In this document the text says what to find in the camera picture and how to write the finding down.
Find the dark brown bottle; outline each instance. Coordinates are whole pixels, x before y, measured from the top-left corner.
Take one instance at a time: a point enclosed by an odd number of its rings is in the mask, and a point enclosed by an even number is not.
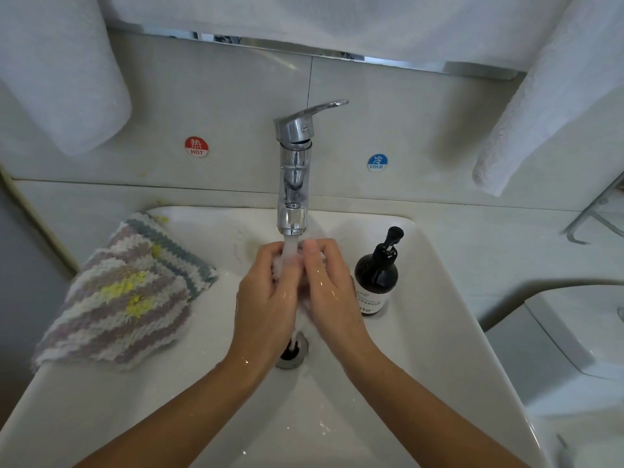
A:
[[[355,291],[363,315],[377,314],[399,279],[394,245],[401,238],[403,230],[390,227],[386,241],[378,244],[372,254],[360,258],[355,266]]]

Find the faucet spout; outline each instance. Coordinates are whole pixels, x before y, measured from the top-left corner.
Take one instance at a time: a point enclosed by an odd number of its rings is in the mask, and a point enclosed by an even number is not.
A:
[[[312,116],[347,103],[347,99],[330,101],[273,120],[275,137],[280,142],[277,228],[282,235],[302,235],[308,227],[309,159],[314,136]]]

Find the drain plug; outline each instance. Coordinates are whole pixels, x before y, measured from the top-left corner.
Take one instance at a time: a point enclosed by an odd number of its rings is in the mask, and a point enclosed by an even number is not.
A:
[[[291,343],[292,340],[288,343],[288,346],[277,360],[277,363],[275,363],[275,366],[281,370],[293,370],[298,368],[308,354],[308,340],[303,336],[303,333],[297,332],[293,349],[290,349]]]

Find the faucet lever handle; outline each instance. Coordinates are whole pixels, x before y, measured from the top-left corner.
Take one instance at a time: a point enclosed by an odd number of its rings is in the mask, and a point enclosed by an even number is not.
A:
[[[305,110],[298,111],[287,117],[276,118],[273,120],[275,124],[275,137],[282,144],[304,143],[314,136],[314,126],[312,124],[312,116],[319,111],[333,109],[346,105],[349,101],[344,98],[342,100],[328,101],[321,103]]]

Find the hot label sticker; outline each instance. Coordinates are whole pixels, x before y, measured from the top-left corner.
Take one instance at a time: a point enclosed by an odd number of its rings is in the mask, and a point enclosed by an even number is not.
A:
[[[202,158],[208,154],[208,143],[199,136],[190,136],[184,141],[184,147],[191,156]]]
[[[388,158],[385,154],[376,154],[368,160],[368,170],[371,172],[383,171],[388,165]]]

